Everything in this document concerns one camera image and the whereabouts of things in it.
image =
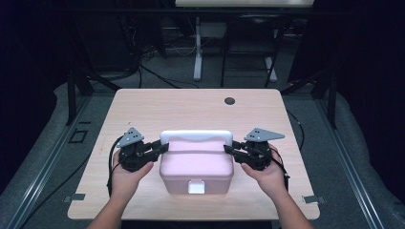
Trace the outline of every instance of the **forearm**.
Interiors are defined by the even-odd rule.
[[[313,228],[288,192],[272,199],[283,229]]]
[[[126,204],[124,202],[110,199],[88,228],[118,228],[125,207]]]

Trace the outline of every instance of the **dark background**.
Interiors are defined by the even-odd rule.
[[[116,17],[98,21],[103,25],[98,28],[89,17],[54,17],[41,4],[9,0],[0,7],[1,192],[47,124],[56,102],[53,90],[66,82],[71,68],[125,71],[134,67],[134,56]],[[97,5],[112,6],[112,2],[97,1]],[[338,92],[350,103],[366,138],[370,163],[388,189],[405,202],[405,172],[401,169],[405,161],[405,14],[401,11],[405,6],[399,0],[315,0],[313,7],[358,9],[360,16],[350,21],[310,19],[289,79],[305,79],[324,69],[335,53],[344,54],[339,59]],[[78,34],[86,34],[81,44],[72,42],[60,20]],[[104,40],[89,39],[105,33]],[[342,40],[346,44],[343,51]]]

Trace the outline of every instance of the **wrist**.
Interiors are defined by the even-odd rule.
[[[112,205],[117,209],[123,210],[128,205],[128,202],[129,200],[126,200],[125,198],[111,196],[107,204]]]
[[[286,201],[287,199],[290,199],[291,195],[288,193],[287,190],[280,190],[279,192],[276,192],[269,197],[274,202],[274,204],[277,206],[278,204]]]
[[[284,187],[280,187],[279,189],[271,190],[266,192],[266,194],[273,200],[273,202],[276,202],[278,200],[283,200],[288,197],[290,197],[288,191]]]

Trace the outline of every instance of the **light wood tabletop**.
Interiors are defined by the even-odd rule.
[[[313,0],[176,0],[185,8],[310,8]]]
[[[227,97],[235,99],[227,105]],[[116,139],[130,127],[153,142],[166,130],[227,130],[234,140],[255,127],[285,135],[272,140],[283,158],[289,192],[308,219],[319,217],[316,204],[302,197],[312,196],[312,188],[289,123],[280,93],[250,89],[123,89],[117,91],[100,130],[68,212],[71,219],[93,219],[108,201],[108,157]],[[142,179],[123,219],[149,220],[260,220],[277,219],[274,204],[257,182],[234,163],[229,191],[221,195],[169,194],[160,177],[160,159]]]

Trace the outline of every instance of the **cord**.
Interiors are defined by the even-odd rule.
[[[24,228],[24,226],[27,224],[27,222],[32,218],[32,216],[39,210],[39,208],[44,205],[44,203],[54,194],[56,193],[66,182],[68,182],[74,175],[77,173],[77,171],[86,163],[86,161],[90,158],[91,154],[88,154],[86,158],[81,162],[81,164],[65,179],[63,180],[53,191],[51,191],[50,194],[48,194],[27,216],[27,218],[24,220],[23,224],[19,227],[20,229]]]
[[[138,88],[140,89],[142,87],[142,69],[139,68],[139,84]]]
[[[131,70],[129,70],[129,71],[123,73],[123,74],[115,75],[115,76],[103,76],[103,78],[105,78],[105,79],[107,79],[107,80],[109,80],[109,81],[115,81],[115,80],[127,78],[127,77],[133,75],[134,73],[136,73],[137,70],[138,70],[138,68],[139,68],[139,67],[136,66],[135,68],[133,68],[133,69],[131,69]]]
[[[298,126],[300,127],[301,135],[302,135],[302,140],[301,140],[299,149],[300,149],[300,151],[301,151],[302,148],[303,148],[303,145],[304,145],[304,140],[305,140],[304,128],[303,128],[303,126],[301,125],[301,122],[298,120],[298,118],[297,118],[292,112],[290,112],[288,109],[286,109],[286,110],[287,110],[287,113],[288,113],[289,115],[291,115],[291,116],[295,119],[295,121],[298,123]]]
[[[278,153],[277,150],[275,150],[275,149],[273,149],[273,148],[270,148],[270,149],[271,149],[271,151],[274,151],[274,152],[277,154],[277,156],[280,158],[280,160],[281,160],[281,162],[279,162],[279,161],[277,161],[276,159],[274,159],[273,156],[271,157],[271,160],[274,161],[274,163],[276,163],[276,164],[280,167],[280,169],[283,171],[283,173],[284,173],[284,185],[286,186],[286,189],[287,189],[287,191],[288,191],[288,179],[289,179],[289,175],[288,175],[288,173],[287,173],[286,168],[284,167],[283,159],[281,158],[281,155]]]
[[[194,35],[196,35],[196,31],[194,30],[193,24],[191,23],[189,17],[187,17],[187,21],[188,21],[188,24],[190,25],[190,28],[191,28],[191,30],[193,31]],[[183,55],[183,56],[189,55],[189,54],[193,53],[194,50],[197,49],[197,43],[194,43],[193,49],[192,49],[190,52],[188,52],[188,53],[182,53],[182,52],[180,52],[180,51],[178,50],[178,48],[177,48],[176,46],[174,46],[173,44],[170,44],[170,46],[173,47],[173,48],[175,49],[175,51],[176,51],[179,55]]]
[[[113,146],[111,147],[110,154],[108,156],[108,181],[107,181],[107,188],[108,188],[108,195],[111,196],[112,190],[113,190],[113,172],[116,169],[116,167],[120,164],[118,163],[114,168],[113,168],[113,153],[114,149],[116,148],[117,144],[119,141],[122,139],[123,135],[117,138],[117,140],[114,142]]]
[[[183,81],[179,81],[179,80],[175,80],[175,79],[168,79],[168,78],[162,77],[162,76],[160,76],[159,74],[157,74],[157,73],[155,73],[155,72],[149,70],[148,68],[146,68],[145,66],[143,66],[143,65],[140,64],[140,63],[139,63],[139,66],[140,66],[141,68],[143,68],[144,70],[146,70],[147,72],[151,73],[152,75],[156,76],[156,77],[157,77],[158,79],[160,79],[161,81],[163,81],[163,82],[165,82],[166,84],[172,86],[172,87],[175,88],[175,89],[181,89],[181,87],[172,84],[170,81],[177,82],[177,83],[182,83],[182,84],[190,84],[190,85],[193,85],[194,87],[196,87],[197,89],[199,89],[199,86],[196,85],[196,84],[188,83],[188,82],[183,82]]]

